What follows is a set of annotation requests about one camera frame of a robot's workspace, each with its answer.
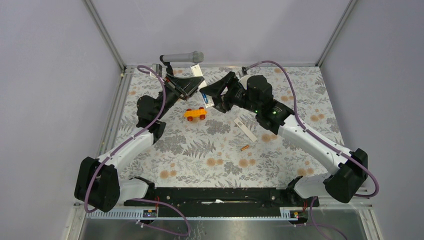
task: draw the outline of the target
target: small cylindrical object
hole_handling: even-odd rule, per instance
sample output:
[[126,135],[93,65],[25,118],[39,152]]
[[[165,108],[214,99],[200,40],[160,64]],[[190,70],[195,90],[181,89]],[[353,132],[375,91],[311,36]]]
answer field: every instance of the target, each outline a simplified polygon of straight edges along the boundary
[[246,146],[242,147],[241,150],[244,151],[244,150],[248,149],[249,147],[250,147],[249,145],[246,145]]

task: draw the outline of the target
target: white wall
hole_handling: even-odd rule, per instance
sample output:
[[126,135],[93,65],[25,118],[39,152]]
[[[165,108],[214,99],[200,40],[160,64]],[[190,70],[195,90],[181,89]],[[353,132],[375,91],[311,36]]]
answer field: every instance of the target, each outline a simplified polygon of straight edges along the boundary
[[93,0],[127,64],[203,51],[205,63],[318,61],[349,0]]
[[321,68],[346,145],[368,152],[379,180],[372,200],[385,240],[423,238],[423,9],[358,1]]
[[56,240],[120,70],[81,0],[2,0],[0,29],[0,238]]

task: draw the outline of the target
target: floral tablecloth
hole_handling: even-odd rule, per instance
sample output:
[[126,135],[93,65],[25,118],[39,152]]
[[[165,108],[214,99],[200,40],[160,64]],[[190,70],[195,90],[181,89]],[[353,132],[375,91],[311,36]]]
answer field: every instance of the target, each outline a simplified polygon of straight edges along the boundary
[[[204,67],[208,84],[229,71],[240,68]],[[318,67],[287,67],[296,91],[299,115],[311,127],[343,145],[342,136]],[[175,68],[178,77],[192,76],[190,68]],[[274,98],[293,108],[289,84],[279,68],[255,67],[251,75],[264,75],[272,84]],[[131,80],[115,144],[125,140],[138,122],[137,99],[157,97],[161,86],[157,79],[137,69]],[[196,93],[188,101],[179,100],[161,119],[166,129],[155,145],[140,153],[120,174],[129,179],[140,176],[158,187],[283,187],[299,175],[325,173],[326,169],[299,147],[264,130],[255,115],[234,106],[223,114],[207,108],[206,119],[183,117],[187,109],[203,106]],[[252,142],[233,120],[239,118],[257,137]]]

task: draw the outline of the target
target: orange toy car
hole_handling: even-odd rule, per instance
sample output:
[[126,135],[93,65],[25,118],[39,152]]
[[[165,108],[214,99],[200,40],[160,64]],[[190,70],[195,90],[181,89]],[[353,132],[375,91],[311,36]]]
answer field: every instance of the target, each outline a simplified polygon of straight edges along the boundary
[[204,107],[199,107],[199,110],[192,110],[191,108],[187,109],[187,111],[184,113],[184,117],[187,118],[189,122],[193,121],[193,118],[199,117],[201,120],[206,118],[206,114],[208,114],[208,111],[205,110]]

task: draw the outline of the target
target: black metal base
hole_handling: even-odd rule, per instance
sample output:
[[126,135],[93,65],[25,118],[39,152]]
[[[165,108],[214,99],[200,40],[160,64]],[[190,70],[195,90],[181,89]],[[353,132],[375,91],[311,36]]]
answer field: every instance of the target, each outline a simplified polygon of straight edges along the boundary
[[[178,208],[186,217],[279,217],[280,207],[300,207],[311,204],[312,198],[290,197],[293,192],[273,187],[258,188],[195,188],[158,187],[146,199],[159,197]],[[225,203],[210,203],[221,200]],[[154,206],[152,203],[127,200],[125,206]],[[169,207],[159,207],[161,217],[179,217]]]

